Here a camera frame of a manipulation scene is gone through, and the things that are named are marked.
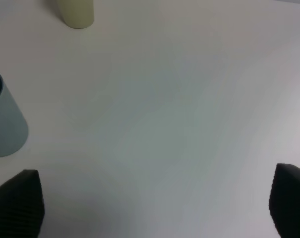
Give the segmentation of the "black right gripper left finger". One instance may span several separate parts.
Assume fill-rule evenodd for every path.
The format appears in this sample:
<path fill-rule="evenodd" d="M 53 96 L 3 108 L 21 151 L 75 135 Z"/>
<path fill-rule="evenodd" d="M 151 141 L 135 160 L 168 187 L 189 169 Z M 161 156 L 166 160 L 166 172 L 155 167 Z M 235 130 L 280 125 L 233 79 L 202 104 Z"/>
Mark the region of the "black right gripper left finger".
<path fill-rule="evenodd" d="M 38 237 L 44 215 L 37 170 L 22 170 L 0 186 L 0 238 Z"/>

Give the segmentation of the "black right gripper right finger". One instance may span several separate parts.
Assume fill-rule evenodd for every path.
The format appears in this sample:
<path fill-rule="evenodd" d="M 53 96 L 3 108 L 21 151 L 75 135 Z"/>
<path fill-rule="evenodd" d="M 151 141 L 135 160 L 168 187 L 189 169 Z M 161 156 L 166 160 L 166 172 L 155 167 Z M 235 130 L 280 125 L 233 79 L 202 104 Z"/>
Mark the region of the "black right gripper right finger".
<path fill-rule="evenodd" d="M 269 211 L 282 238 L 300 238 L 300 168 L 278 163 L 269 197 Z"/>

